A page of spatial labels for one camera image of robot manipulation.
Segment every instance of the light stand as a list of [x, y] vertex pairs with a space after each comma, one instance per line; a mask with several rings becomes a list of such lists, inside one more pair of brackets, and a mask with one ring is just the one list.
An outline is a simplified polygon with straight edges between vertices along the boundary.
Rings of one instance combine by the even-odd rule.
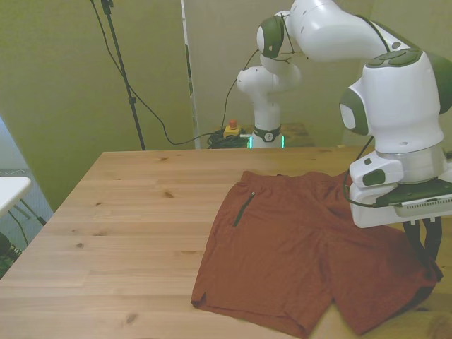
[[146, 150], [146, 146], [145, 146], [145, 143], [143, 140], [143, 134], [141, 133], [140, 122], [138, 120], [138, 115], [136, 113], [136, 108], [135, 108], [136, 98], [134, 96], [132, 96], [132, 92], [131, 92], [130, 85], [129, 85], [129, 80], [127, 80], [126, 69], [124, 67], [124, 62], [122, 61], [121, 51], [119, 49], [118, 39], [117, 39], [116, 33], [114, 31], [114, 26], [113, 26], [113, 21], [112, 21], [112, 11], [110, 10], [110, 7], [113, 7], [113, 0], [100, 0], [100, 1], [102, 3], [102, 8], [104, 9], [104, 14], [107, 16], [108, 25], [110, 26], [110, 31], [112, 32], [112, 38], [113, 38], [114, 46], [116, 48], [116, 53], [118, 55], [118, 60], [119, 60], [119, 65], [121, 67], [122, 77], [124, 79], [124, 83], [126, 84], [127, 95], [129, 96], [129, 104], [132, 109], [133, 119], [135, 120], [136, 131], [137, 131], [138, 137], [140, 139], [141, 149]]

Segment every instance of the white table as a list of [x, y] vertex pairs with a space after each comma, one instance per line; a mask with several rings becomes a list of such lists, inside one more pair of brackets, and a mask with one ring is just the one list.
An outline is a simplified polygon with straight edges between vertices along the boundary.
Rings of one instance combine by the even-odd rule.
[[30, 178], [0, 177], [0, 217], [7, 214], [30, 190]]

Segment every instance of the green wall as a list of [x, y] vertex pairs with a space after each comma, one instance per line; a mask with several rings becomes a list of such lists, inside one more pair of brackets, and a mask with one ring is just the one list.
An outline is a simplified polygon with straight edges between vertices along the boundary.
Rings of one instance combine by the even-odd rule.
[[[0, 0], [0, 9], [0, 115], [56, 209], [102, 152], [140, 149], [124, 82], [88, 0]], [[131, 84], [173, 139], [192, 138], [180, 0], [115, 1], [112, 11]], [[148, 149], [171, 148], [137, 108]]]

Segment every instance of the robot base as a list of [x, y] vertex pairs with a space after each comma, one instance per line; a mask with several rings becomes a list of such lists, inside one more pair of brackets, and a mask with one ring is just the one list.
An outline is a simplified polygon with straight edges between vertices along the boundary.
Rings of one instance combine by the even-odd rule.
[[261, 137], [257, 136], [253, 133], [251, 137], [252, 142], [250, 142], [250, 148], [284, 148], [285, 147], [285, 138], [282, 135], [279, 135], [275, 138], [271, 143], [267, 143], [262, 140]]
[[[452, 183], [452, 164], [448, 164], [447, 172], [439, 176], [441, 180]], [[385, 186], [376, 186], [374, 188], [360, 189], [355, 184], [350, 188], [350, 198], [358, 203], [373, 204], [376, 199], [384, 194], [394, 190], [397, 184], [390, 184]], [[383, 208], [367, 208], [351, 204], [353, 220], [356, 226], [360, 228], [368, 228], [380, 225], [389, 225], [397, 222], [413, 222], [420, 219], [434, 219], [445, 215], [452, 215], [452, 208], [450, 205], [444, 204], [447, 208], [439, 210], [435, 205], [432, 206], [431, 211], [427, 212], [428, 208], [420, 208], [420, 214], [412, 211], [409, 217], [401, 217], [396, 212], [396, 207]]]

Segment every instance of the wall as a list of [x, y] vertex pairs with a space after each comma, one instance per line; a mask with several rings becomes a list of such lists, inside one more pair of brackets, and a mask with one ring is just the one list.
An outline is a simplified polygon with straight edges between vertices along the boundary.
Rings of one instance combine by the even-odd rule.
[[[417, 46], [452, 60], [452, 1], [376, 0], [371, 19], [377, 20]], [[452, 150], [452, 112], [441, 115], [445, 146]]]
[[0, 117], [0, 171], [28, 168]]
[[[374, 0], [337, 1], [344, 10], [370, 16]], [[256, 49], [260, 23], [293, 0], [185, 1], [196, 115], [200, 133], [219, 128], [225, 97], [232, 81]], [[251, 65], [259, 63], [258, 57]], [[317, 145], [337, 145], [343, 136], [338, 102], [344, 89], [357, 80], [359, 61], [318, 64], [299, 58], [303, 85], [278, 95], [282, 122], [302, 122]], [[237, 88], [228, 103], [227, 120], [235, 117], [252, 124], [253, 108]]]
[[[0, 7], [0, 115], [55, 209], [102, 152], [140, 148], [124, 82], [88, 0]], [[193, 137], [180, 0], [115, 1], [112, 12], [134, 88], [174, 140]], [[141, 105], [138, 115], [148, 149], [171, 148]]]

